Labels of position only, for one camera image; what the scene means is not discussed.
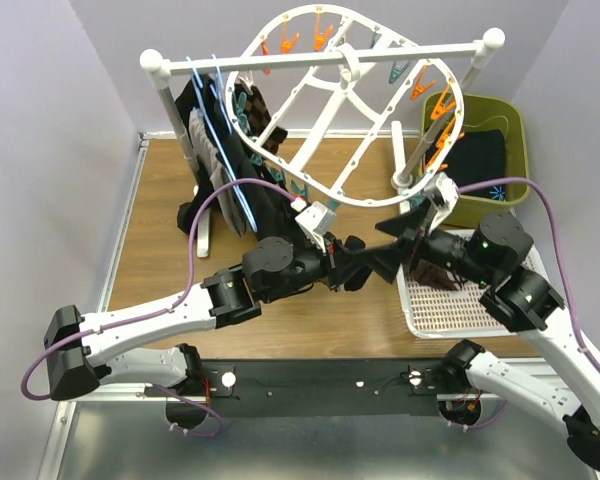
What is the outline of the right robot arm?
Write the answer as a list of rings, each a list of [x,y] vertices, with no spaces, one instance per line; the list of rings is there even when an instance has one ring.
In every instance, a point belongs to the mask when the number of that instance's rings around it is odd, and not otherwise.
[[[377,224],[395,241],[363,251],[370,269],[388,282],[399,269],[432,263],[479,285],[486,312],[531,345],[566,384],[561,391],[514,368],[483,346],[462,340],[430,379],[445,392],[475,388],[547,421],[571,452],[600,472],[600,351],[580,329],[572,308],[546,278],[524,267],[533,239],[510,213],[491,213],[469,239],[434,228],[433,208]]]

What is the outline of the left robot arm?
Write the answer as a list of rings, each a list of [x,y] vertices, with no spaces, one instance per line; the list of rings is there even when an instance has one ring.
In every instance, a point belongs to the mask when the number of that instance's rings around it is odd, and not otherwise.
[[[74,305],[61,307],[43,341],[49,397],[73,400],[108,383],[142,380],[192,394],[202,380],[193,348],[175,347],[149,359],[147,344],[238,325],[260,316],[263,304],[304,294],[317,283],[358,290],[371,273],[368,252],[356,236],[330,237],[320,246],[270,236],[239,264],[171,296],[88,314]]]

